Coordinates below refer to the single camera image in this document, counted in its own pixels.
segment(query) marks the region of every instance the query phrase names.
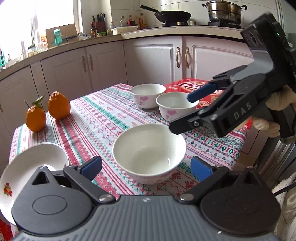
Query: green leaf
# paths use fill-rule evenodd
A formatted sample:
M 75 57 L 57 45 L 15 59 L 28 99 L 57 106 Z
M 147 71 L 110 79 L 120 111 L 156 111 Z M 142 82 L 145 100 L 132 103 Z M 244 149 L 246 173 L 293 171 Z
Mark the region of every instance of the green leaf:
M 37 100 L 35 100 L 34 102 L 32 102 L 32 104 L 37 105 L 38 103 L 40 103 L 44 98 L 44 95 L 39 97 Z
M 35 104 L 37 107 L 39 107 L 40 109 L 43 109 L 42 106 L 39 103 Z

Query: orange fruit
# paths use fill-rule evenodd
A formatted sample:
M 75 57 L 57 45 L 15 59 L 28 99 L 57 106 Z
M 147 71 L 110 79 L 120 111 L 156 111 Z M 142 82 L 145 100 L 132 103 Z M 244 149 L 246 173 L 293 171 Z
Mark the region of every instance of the orange fruit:
M 27 111 L 26 124 L 33 132 L 41 131 L 46 124 L 46 115 L 43 109 L 33 105 Z
M 56 120 L 63 119 L 70 114 L 70 101 L 58 91 L 50 95 L 48 100 L 48 112 Z

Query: gold handle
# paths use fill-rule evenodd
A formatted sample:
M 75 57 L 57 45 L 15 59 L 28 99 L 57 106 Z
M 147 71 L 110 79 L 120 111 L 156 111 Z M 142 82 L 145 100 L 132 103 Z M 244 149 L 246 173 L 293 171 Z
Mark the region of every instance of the gold handle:
M 178 60 L 178 54 L 180 53 L 180 48 L 177 47 L 177 53 L 176 53 L 176 61 L 177 61 L 177 67 L 180 68 L 179 60 Z
M 84 57 L 84 55 L 82 56 L 82 60 L 83 60 L 83 65 L 84 65 L 84 72 L 86 73 L 86 64 L 85 64 L 85 57 Z
M 186 47 L 186 52 L 185 52 L 186 68 L 189 69 L 189 64 L 188 64 L 188 52 L 189 52 L 189 48 Z
M 94 62 L 92 61 L 91 54 L 89 54 L 89 57 L 91 59 L 91 70 L 94 71 Z

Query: table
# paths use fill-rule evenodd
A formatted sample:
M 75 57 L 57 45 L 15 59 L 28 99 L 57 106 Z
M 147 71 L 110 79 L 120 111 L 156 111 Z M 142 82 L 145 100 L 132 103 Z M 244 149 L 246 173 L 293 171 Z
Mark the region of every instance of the table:
M 184 160 L 172 177 L 157 185 L 143 185 L 132 180 L 114 161 L 112 146 L 125 130 L 146 123 L 169 123 L 158 108 L 140 109 L 129 93 L 131 86 L 118 84 L 71 101 L 71 113 L 56 121 L 46 113 L 46 127 L 32 133 L 26 124 L 15 130 L 9 161 L 21 152 L 41 142 L 53 142 L 62 146 L 72 164 L 81 165 L 95 155 L 103 161 L 102 171 L 93 180 L 118 198 L 121 194 L 179 196 L 198 183 L 190 171 L 190 160 L 199 156 L 208 163 L 234 167 L 243 147 L 248 130 L 242 128 L 218 138 L 211 130 L 199 128 L 183 133 L 187 144 Z

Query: striped tablecloth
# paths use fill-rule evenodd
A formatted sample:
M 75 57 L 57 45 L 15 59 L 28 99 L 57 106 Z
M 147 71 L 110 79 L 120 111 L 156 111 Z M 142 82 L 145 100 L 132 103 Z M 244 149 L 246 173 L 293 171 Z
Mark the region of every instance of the striped tablecloth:
M 168 125 L 168 122 L 160 115 L 158 108 L 138 108 L 129 93 L 130 88 L 118 84 L 73 100 L 71 114 L 67 118 L 56 121 L 47 113 L 46 127 L 39 133 L 33 134 L 26 124 L 20 126 L 13 136 L 9 161 L 40 142 L 53 142 L 62 146 L 72 164 L 81 165 L 99 155 L 103 160 L 103 168 L 93 183 L 117 198 L 120 194 L 179 196 L 198 183 L 190 171 L 193 156 L 199 156 L 213 165 L 222 164 L 233 168 L 243 147 L 247 129 L 217 138 L 209 129 L 199 128 L 182 134 L 187 143 L 186 157 L 169 180 L 157 185 L 143 185 L 132 180 L 113 159 L 115 139 L 136 125 Z

